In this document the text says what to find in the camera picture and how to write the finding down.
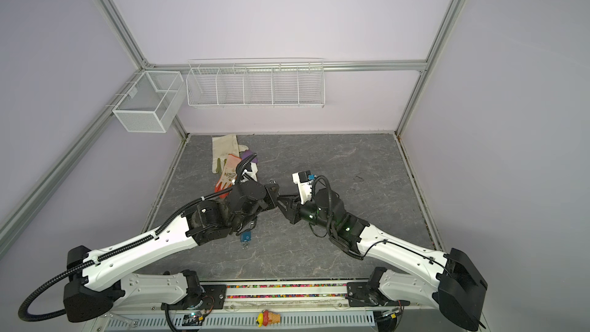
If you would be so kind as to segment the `yellow red toy figure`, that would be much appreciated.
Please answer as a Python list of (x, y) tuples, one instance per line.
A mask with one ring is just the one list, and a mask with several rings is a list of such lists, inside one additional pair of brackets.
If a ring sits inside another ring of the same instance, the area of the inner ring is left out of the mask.
[(258, 327), (268, 327), (273, 324), (281, 323), (281, 315), (270, 310), (263, 310), (256, 318)]

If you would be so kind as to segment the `orange work glove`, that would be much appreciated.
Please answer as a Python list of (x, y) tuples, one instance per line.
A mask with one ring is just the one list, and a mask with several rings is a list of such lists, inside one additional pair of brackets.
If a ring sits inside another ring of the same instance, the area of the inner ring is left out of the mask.
[(242, 159), (235, 155), (228, 155), (225, 159), (225, 164), (221, 172), (221, 176), (215, 185), (215, 192), (222, 192), (225, 189), (232, 188), (237, 176), (236, 168)]

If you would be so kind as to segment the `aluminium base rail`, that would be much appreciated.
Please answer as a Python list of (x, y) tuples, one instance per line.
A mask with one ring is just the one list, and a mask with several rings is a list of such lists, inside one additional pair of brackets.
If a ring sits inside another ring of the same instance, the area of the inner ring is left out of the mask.
[(140, 308), (190, 313), (204, 318), (212, 311), (384, 309), (422, 306), (438, 310), (456, 324), (477, 322), (486, 285), (467, 275), (437, 275), (435, 287), (384, 267), (367, 280), (254, 281), (201, 283), (194, 272), (175, 275), (130, 274), (96, 286), (83, 286), (108, 300), (107, 309)]

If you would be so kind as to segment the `white mesh box basket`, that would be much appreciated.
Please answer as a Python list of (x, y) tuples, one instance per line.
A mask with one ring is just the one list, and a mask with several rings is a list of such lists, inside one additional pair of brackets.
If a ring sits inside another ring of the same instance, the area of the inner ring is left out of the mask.
[(114, 106), (127, 132), (165, 133), (187, 97), (181, 72), (144, 71)]

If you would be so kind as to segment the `purple pink toy shovel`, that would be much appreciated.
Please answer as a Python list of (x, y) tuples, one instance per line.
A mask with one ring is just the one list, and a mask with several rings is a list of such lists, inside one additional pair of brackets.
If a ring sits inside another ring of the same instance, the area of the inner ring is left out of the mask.
[(258, 154), (253, 152), (252, 150), (246, 150), (241, 152), (241, 159), (246, 161), (247, 164), (257, 164), (258, 163)]

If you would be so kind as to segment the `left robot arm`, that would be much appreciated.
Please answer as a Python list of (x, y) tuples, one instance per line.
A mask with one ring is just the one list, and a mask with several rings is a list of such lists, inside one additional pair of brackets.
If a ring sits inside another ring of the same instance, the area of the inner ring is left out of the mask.
[(247, 180), (223, 192), (198, 198), (161, 226), (120, 244), (98, 250), (71, 249), (64, 288), (65, 315), (73, 323), (94, 319), (114, 306), (147, 293), (125, 277), (180, 251), (239, 235), (258, 215), (278, 206), (277, 184)]

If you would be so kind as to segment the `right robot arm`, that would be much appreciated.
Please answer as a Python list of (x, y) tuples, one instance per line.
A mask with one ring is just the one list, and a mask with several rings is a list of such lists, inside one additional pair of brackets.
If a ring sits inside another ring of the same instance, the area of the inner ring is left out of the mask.
[(412, 290), (393, 285), (393, 275), (376, 271), (371, 278), (375, 293), (391, 301), (414, 296), (422, 305), (437, 308), (450, 322), (477, 331), (488, 284), (470, 257), (459, 249), (446, 253), (401, 240), (345, 209), (335, 192), (322, 189), (307, 198), (281, 195), (278, 207), (292, 224), (306, 221), (322, 227), (328, 240), (347, 256), (362, 261), (375, 258), (414, 276)]

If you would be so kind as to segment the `brass padlock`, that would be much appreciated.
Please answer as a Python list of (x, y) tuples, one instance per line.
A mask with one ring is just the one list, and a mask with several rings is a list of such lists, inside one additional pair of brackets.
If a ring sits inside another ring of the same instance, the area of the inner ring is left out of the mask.
[(280, 186), (279, 186), (278, 183), (276, 183), (276, 181), (274, 179), (270, 179), (269, 184), (270, 184), (270, 189), (273, 192), (278, 192), (279, 191)]

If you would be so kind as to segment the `blue padlock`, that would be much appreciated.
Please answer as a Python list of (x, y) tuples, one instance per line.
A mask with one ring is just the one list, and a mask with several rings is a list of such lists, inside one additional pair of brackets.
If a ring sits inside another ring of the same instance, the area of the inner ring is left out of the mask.
[(243, 233), (241, 233), (241, 244), (244, 247), (247, 247), (252, 239), (252, 233), (251, 231), (244, 231)]

